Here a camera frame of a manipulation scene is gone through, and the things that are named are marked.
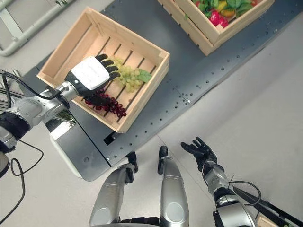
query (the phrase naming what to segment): red grapes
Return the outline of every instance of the red grapes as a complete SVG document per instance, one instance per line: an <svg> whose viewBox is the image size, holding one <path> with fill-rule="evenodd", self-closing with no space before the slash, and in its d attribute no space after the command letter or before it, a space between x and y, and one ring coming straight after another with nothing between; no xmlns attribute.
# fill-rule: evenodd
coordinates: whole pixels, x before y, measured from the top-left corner
<svg viewBox="0 0 303 227"><path fill-rule="evenodd" d="M108 94L104 93L104 90L101 89L99 91L96 92L97 95L99 95L101 98L109 98ZM87 105L91 105L90 101L85 100L85 103ZM116 114L117 117L125 117L126 114L126 109L123 108L123 105L118 103L118 101L116 101L115 98L110 98L110 101L107 105L97 105L95 106L96 110L105 110L106 112L111 112L113 114Z"/></svg>

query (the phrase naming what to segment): dark gray platform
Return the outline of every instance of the dark gray platform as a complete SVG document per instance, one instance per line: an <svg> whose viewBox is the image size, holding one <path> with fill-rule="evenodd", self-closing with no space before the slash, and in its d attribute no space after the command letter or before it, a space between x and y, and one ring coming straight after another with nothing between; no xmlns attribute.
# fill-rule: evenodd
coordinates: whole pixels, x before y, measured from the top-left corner
<svg viewBox="0 0 303 227"><path fill-rule="evenodd" d="M57 142L85 180L96 179L264 48L302 9L303 1L276 0L265 15L205 57L156 0L114 1L102 13L170 52L169 72L129 131L114 133L111 144L103 139L113 131L74 104L70 112L78 121L78 132L70 130ZM43 89L43 83L34 77L43 63L27 74L37 90ZM84 141L92 148L75 151Z"/></svg>

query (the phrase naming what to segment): wire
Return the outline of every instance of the wire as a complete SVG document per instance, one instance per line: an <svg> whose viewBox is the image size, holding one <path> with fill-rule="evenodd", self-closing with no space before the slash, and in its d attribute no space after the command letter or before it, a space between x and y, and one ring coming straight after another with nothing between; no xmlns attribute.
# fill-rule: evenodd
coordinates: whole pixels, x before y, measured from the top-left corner
<svg viewBox="0 0 303 227"><path fill-rule="evenodd" d="M21 164L19 163L19 161L15 158L13 158L11 160L11 163L10 163L10 169L13 173L13 175L16 176L15 172L14 172L14 169L13 169L13 161L15 161L18 165L18 168L19 168L19 171L20 171L20 176L21 176L21 184L22 184L22 195L21 195L21 198L19 199L19 201L16 203L16 205L14 206L13 209L11 209L11 211L0 221L0 225L15 211L15 209L20 205L20 203L22 202L24 196L25 196L25 184L24 184L24 175L23 175L23 172L22 172L22 167L21 167Z"/></svg>
<svg viewBox="0 0 303 227"><path fill-rule="evenodd" d="M40 161L41 159L43 158L43 155L44 155L44 152L42 150L40 150L39 148L36 148L35 146L33 145L30 145L28 143L25 143L24 141L21 141L20 142L28 145L29 147L31 148L34 148L36 149L37 151L39 151L41 153L41 156L40 158L38 159L38 161L36 161L29 169L27 169L26 171L23 172L22 170L22 167L21 167L21 164L20 162L18 161L18 159L16 158L13 158L10 162L10 169L11 169L11 172L13 173L14 176L21 176L21 184L22 184L22 195L21 195L21 198L19 199L19 201L16 203L16 205L13 207L13 209L11 209L11 211L0 221L0 225L15 211L15 209L20 205L20 203L22 202L24 196L25 196L25 184L24 184L24 174L27 173L29 170L31 170L32 168L34 168ZM19 168L19 174L16 174L15 171L14 171L14 167L13 167L13 163L14 161L17 163L18 165L18 168Z"/></svg>
<svg viewBox="0 0 303 227"><path fill-rule="evenodd" d="M10 97L10 91L9 91L9 85L7 82L7 78L9 77L13 80L15 80L17 83L21 84L22 86L24 86L27 90L29 90L30 92L32 92L33 94L35 94L36 96L38 96L39 98L43 98L46 100L52 100L56 97L58 97L60 95L60 91L56 91L54 94L52 94L50 97L45 97L40 95L39 93L37 93L36 91L34 91L29 85L27 85L25 82L23 82L20 78L16 77L14 74L9 73L9 72L4 72L2 73L2 79L3 79L3 84L5 87L5 91L7 93L7 97L8 97L8 108L11 108L11 97Z"/></svg>
<svg viewBox="0 0 303 227"><path fill-rule="evenodd" d="M260 200L261 200L261 191L253 183L248 182L248 181L230 181L230 183L246 183L246 184L249 184L249 185L253 186L258 191L258 198L257 198L257 200L254 201L253 203L247 203L247 204L245 204L245 206L247 206L247 207L254 206L254 205L256 205L256 204L258 204L260 202Z"/></svg>

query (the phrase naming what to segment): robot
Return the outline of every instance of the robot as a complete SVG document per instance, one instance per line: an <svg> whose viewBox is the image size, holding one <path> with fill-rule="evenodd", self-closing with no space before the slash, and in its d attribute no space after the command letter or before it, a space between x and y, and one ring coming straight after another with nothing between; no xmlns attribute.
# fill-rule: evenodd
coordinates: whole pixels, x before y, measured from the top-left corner
<svg viewBox="0 0 303 227"><path fill-rule="evenodd" d="M72 99L82 96L94 105L104 105L109 101L96 95L96 91L119 76L116 72L118 68L112 64L105 54L88 57L77 64L55 89L48 88L34 97L17 100L13 107L0 115L0 177L9 168L9 159L5 153L13 151L18 140L41 121L47 122L60 111L69 108ZM5 76L15 79L11 74ZM215 153L199 137L193 140L193 144L182 142L181 146L196 158L198 170L214 198L216 210L213 217L216 227L256 227L255 219L234 192L223 167L217 164ZM183 179L176 163L168 156L166 146L159 150L158 173L163 175L160 217L120 219L124 185L133 182L134 170L135 164L130 162L119 166L105 180L92 210L90 226L188 227L189 212Z"/></svg>

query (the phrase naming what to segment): green grapes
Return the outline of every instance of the green grapes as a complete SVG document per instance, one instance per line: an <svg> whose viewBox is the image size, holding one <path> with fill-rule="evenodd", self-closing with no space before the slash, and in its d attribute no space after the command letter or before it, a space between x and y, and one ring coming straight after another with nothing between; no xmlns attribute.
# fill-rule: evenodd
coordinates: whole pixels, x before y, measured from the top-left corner
<svg viewBox="0 0 303 227"><path fill-rule="evenodd" d="M132 93L138 90L144 83L140 80L140 71L138 68L132 69L130 66L123 65L123 60L120 58L112 57L111 60L114 65L118 67L118 72L121 74L120 77L115 78L122 86L125 86L127 92Z"/></svg>

